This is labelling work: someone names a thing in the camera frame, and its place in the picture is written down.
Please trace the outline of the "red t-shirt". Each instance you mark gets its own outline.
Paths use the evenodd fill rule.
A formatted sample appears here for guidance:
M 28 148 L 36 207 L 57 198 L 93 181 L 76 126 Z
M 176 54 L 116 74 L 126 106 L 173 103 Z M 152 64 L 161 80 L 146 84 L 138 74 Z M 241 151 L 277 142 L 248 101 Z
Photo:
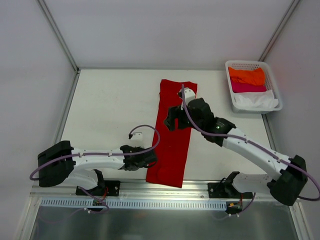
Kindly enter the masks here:
M 160 82 L 159 104 L 155 124 L 156 130 L 160 134 L 160 142 L 154 149 L 157 163 L 149 168 L 146 173 L 146 181 L 148 183 L 176 188 L 181 188 L 183 185 L 191 129 L 169 131 L 164 124 L 168 109 L 173 106 L 180 106 L 182 103 L 178 96 L 181 85 L 180 82 L 168 79 L 162 79 Z

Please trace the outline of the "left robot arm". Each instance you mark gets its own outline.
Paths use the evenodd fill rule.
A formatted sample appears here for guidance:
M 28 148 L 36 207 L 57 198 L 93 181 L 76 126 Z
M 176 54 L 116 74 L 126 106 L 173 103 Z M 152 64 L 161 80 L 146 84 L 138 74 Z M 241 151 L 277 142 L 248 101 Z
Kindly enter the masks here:
M 60 184 L 76 186 L 76 195 L 103 196 L 112 186 L 105 182 L 102 169 L 137 171 L 153 167 L 158 159 L 153 147 L 123 145 L 112 150 L 84 150 L 63 140 L 37 156 L 36 181 L 42 188 Z

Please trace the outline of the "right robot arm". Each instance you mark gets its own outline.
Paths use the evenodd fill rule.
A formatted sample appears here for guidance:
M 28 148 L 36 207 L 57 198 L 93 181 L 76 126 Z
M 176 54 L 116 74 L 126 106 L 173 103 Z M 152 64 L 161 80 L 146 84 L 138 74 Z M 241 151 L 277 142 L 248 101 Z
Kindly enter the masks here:
M 289 157 L 261 146 L 234 123 L 214 116 L 203 98 L 191 100 L 186 107 L 169 107 L 164 125 L 169 131 L 196 129 L 207 141 L 241 155 L 265 172 L 233 171 L 223 186 L 230 198 L 245 192 L 265 193 L 283 205 L 292 206 L 308 181 L 306 161 L 302 157 Z

